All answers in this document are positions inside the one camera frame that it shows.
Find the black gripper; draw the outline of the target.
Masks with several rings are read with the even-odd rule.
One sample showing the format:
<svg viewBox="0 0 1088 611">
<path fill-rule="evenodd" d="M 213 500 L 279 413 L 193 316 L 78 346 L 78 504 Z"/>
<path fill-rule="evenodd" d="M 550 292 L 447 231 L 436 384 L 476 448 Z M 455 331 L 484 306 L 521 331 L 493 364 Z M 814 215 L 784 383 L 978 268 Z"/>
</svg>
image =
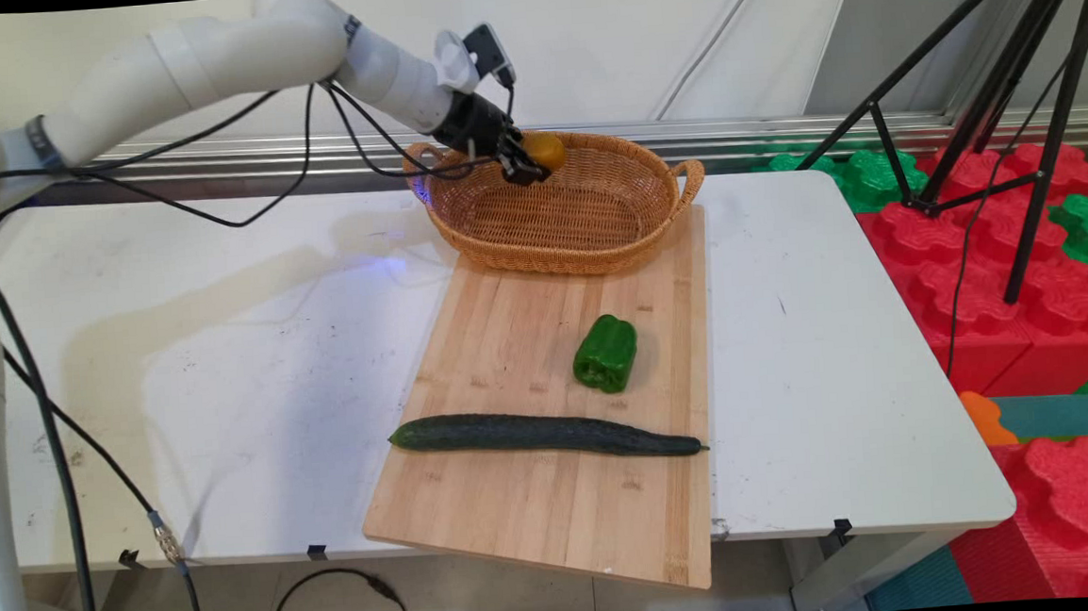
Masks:
<svg viewBox="0 0 1088 611">
<path fill-rule="evenodd" d="M 524 136 L 504 110 L 474 91 L 453 91 L 450 100 L 446 117 L 432 132 L 432 139 L 467 159 L 500 155 L 503 179 L 511 186 L 527 187 L 548 179 L 552 170 L 527 152 Z"/>
</svg>

